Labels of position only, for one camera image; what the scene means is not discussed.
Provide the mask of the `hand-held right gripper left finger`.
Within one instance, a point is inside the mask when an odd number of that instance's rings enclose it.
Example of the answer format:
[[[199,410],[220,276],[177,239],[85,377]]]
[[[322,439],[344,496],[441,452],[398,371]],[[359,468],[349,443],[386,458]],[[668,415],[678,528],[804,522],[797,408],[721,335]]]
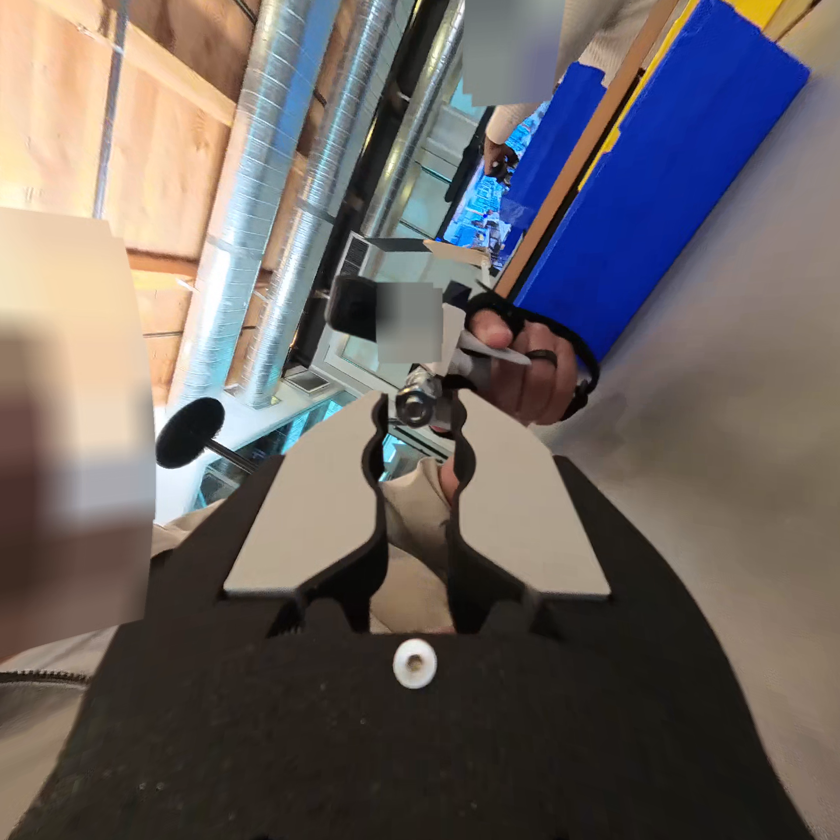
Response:
[[[300,613],[338,602],[355,632],[371,628],[388,542],[382,443],[388,399],[368,392],[287,451],[224,583],[230,597],[279,597]]]

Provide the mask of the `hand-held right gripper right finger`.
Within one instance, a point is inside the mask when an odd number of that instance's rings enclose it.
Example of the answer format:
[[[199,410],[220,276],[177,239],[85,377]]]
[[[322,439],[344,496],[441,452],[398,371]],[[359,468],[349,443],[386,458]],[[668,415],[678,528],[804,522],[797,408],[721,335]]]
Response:
[[[494,607],[531,624],[553,602],[606,602],[611,587],[550,450],[472,391],[452,408],[458,486],[448,528],[448,606],[459,632]]]

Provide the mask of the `silver hex nut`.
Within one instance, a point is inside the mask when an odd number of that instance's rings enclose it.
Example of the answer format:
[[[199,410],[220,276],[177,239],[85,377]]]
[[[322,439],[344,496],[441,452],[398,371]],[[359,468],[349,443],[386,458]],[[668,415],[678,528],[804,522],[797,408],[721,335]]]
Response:
[[[411,428],[425,427],[434,419],[438,394],[417,385],[406,387],[395,396],[398,421]]]

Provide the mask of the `blue divided plastic bin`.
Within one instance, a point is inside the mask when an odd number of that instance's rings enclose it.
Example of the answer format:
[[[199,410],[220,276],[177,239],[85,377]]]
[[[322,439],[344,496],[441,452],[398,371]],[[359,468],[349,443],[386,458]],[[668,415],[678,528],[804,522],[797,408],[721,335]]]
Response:
[[[603,360],[809,76],[732,5],[699,2],[517,306],[570,328]]]

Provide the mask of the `person's left hand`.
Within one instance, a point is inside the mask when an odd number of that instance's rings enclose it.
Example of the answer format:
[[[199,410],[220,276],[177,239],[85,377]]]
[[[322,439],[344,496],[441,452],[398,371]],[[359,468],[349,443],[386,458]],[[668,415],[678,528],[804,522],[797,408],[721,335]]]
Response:
[[[523,355],[538,353],[530,366],[493,360],[490,389],[479,393],[485,400],[524,426],[549,426],[561,421],[579,374],[570,342],[546,325],[531,321],[525,321],[518,335],[513,335],[502,318],[487,309],[473,316],[469,330],[489,348],[511,349]]]

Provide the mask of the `white air vent grille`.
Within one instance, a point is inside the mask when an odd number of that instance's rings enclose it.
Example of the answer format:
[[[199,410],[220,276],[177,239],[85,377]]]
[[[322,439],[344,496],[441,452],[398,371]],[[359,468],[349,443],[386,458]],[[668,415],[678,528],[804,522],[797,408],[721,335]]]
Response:
[[[377,248],[370,240],[356,232],[350,232],[335,276],[373,279],[371,272],[376,254]]]

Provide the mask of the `wooden document stand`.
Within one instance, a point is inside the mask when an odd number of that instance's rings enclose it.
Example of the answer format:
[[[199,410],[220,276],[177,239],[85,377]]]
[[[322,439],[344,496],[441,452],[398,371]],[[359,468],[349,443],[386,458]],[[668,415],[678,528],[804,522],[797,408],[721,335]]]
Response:
[[[491,260],[486,248],[468,248],[429,238],[422,239],[421,243],[435,259],[472,266],[486,274],[490,272]]]

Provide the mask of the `flat screen monitor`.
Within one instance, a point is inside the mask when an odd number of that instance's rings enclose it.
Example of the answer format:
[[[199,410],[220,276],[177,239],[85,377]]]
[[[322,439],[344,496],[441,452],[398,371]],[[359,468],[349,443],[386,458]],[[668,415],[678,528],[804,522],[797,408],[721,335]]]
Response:
[[[509,182],[500,182],[485,173],[486,127],[492,112],[492,108],[483,110],[463,149],[444,196],[448,209],[436,239],[462,248],[486,250],[490,273],[496,276],[509,258],[503,248],[511,227],[500,218],[501,198],[507,193]]]

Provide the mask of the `yellow plastic bin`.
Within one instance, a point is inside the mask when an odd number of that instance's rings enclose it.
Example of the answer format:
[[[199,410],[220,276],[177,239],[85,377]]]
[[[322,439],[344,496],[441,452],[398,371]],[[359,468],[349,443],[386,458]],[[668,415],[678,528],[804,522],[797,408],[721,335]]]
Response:
[[[731,6],[737,14],[739,14],[742,18],[746,19],[753,26],[757,27],[760,31],[763,32],[766,29],[767,25],[771,22],[773,17],[778,13],[783,2],[724,1],[724,3]],[[639,81],[636,89],[631,94],[626,106],[623,108],[620,115],[618,116],[616,125],[614,125],[613,128],[610,129],[601,148],[595,155],[595,158],[591,163],[589,169],[584,174],[581,185],[585,184],[586,181],[593,174],[595,165],[600,161],[600,159],[613,151],[614,146],[620,138],[623,125],[627,120],[630,111],[633,109],[636,101],[641,98],[646,86],[653,79],[653,76],[658,66],[664,60],[670,47],[675,42],[681,30],[686,26],[690,17],[693,15],[696,7],[699,4],[700,1],[689,1],[686,6],[686,9],[678,15],[678,17],[675,19],[675,22],[670,26],[662,44],[656,48],[654,57],[648,63],[647,68],[644,70],[642,78]]]

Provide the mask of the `silver ventilation duct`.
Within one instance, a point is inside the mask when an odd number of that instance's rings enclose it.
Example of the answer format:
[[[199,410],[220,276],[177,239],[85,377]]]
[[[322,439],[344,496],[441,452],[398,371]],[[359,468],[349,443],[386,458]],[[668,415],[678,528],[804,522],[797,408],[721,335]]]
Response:
[[[338,1],[265,1],[198,262],[167,402],[225,387]]]
[[[237,397],[268,406],[362,153],[412,2],[359,2],[338,76],[313,141],[301,190],[281,229],[280,253],[248,345]]]

